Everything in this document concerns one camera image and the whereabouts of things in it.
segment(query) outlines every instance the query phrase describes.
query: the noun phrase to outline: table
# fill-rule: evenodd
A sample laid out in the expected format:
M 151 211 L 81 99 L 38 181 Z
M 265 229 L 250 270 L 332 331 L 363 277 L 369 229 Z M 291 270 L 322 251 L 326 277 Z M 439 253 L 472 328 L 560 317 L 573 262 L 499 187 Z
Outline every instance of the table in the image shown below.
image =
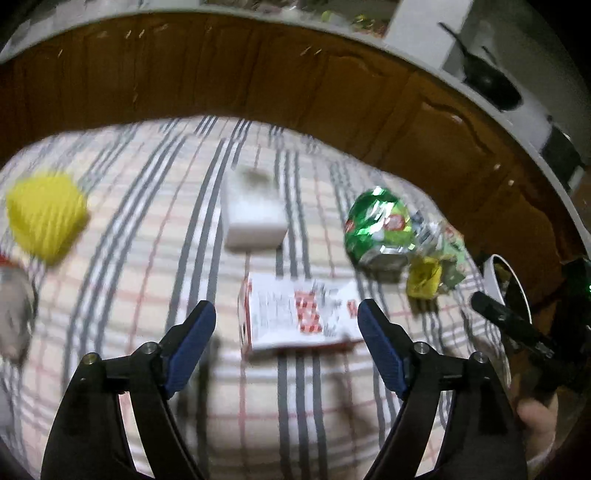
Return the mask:
M 285 198 L 289 231 L 281 249 L 223 248 L 219 190 L 236 165 L 270 172 Z M 91 217 L 54 268 L 21 251 L 2 218 L 0 249 L 19 260 L 39 293 L 22 368 L 1 363 L 9 403 L 2 437 L 34 475 L 61 395 L 79 359 L 131 353 L 158 340 L 201 299 L 217 327 L 188 387 L 171 409 L 203 472 L 216 479 L 359 479 L 369 469 L 400 401 L 387 391 L 365 345 L 347 352 L 292 353 L 241 361 L 236 303 L 245 274 L 354 278 L 413 340 L 446 355 L 475 349 L 509 382 L 498 330 L 467 306 L 483 289 L 472 272 L 451 295 L 409 301 L 398 281 L 355 271 L 343 247 L 348 210 L 380 184 L 441 216 L 408 182 L 280 127 L 214 116 L 115 126 L 46 138 L 0 173 L 2 210 L 13 183 L 37 171 L 70 173 L 88 195 Z M 420 472 L 433 467 L 451 396 L 439 412 Z M 149 473 L 129 398 L 121 397 L 138 469 Z

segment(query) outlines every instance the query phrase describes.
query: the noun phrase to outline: white box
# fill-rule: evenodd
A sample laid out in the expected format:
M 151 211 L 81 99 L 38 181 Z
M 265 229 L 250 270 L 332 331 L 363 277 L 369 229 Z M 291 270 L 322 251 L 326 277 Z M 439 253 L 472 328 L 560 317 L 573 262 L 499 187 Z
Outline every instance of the white box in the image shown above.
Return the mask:
M 253 273 L 238 298 L 242 353 L 362 341 L 358 306 L 353 280 L 338 284 Z
M 277 248 L 287 233 L 285 201 L 264 170 L 238 167 L 221 191 L 224 244 L 230 249 Z

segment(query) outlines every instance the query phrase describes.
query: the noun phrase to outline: red object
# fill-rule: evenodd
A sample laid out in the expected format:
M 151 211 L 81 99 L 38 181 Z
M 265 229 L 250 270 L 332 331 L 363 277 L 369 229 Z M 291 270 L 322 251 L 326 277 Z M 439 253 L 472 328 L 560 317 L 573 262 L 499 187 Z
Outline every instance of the red object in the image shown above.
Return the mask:
M 320 314 L 313 291 L 295 292 L 295 309 L 302 333 L 321 333 Z
M 386 218 L 386 221 L 384 222 L 384 229 L 390 231 L 402 230 L 405 226 L 406 221 L 404 220 L 404 217 L 399 213 L 390 215 L 388 218 Z

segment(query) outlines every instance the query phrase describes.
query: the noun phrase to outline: yellow toy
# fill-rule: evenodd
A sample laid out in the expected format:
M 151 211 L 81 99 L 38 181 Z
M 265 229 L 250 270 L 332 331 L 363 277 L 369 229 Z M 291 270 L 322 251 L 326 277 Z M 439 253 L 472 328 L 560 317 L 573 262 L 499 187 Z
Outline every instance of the yellow toy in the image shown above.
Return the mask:
M 86 196 L 65 174 L 21 180 L 6 200 L 15 240 L 48 264 L 64 257 L 88 220 Z

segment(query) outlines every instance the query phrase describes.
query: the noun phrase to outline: cabinet door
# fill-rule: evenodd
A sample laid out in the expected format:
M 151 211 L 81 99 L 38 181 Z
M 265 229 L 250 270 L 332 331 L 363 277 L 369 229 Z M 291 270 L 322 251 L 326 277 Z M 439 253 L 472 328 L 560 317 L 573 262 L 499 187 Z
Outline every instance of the cabinet door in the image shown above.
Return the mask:
M 494 192 L 513 162 L 500 136 L 473 111 L 416 74 L 377 137 L 370 162 L 423 189 L 457 223 Z
M 136 112 L 139 118 L 193 113 L 193 82 L 205 31 L 204 15 L 162 14 L 136 30 Z
M 320 56 L 316 35 L 269 25 L 261 42 L 246 100 L 245 116 L 295 127 L 309 104 Z
M 15 61 L 18 113 L 27 140 L 35 141 L 71 126 L 68 116 L 70 44 L 61 35 L 25 50 Z
M 0 168 L 24 145 L 18 127 L 14 62 L 0 65 Z
M 195 81 L 199 111 L 241 115 L 258 48 L 258 22 L 212 15 Z
M 557 232 L 548 216 L 532 205 L 524 181 L 510 173 L 487 201 L 466 215 L 466 245 L 499 254 L 515 270 L 530 304 L 536 304 L 562 283 Z
M 331 35 L 317 34 L 320 80 L 298 129 L 363 158 L 402 92 L 406 63 Z
M 72 83 L 80 124 L 98 127 L 133 121 L 137 36 L 132 18 L 75 32 Z

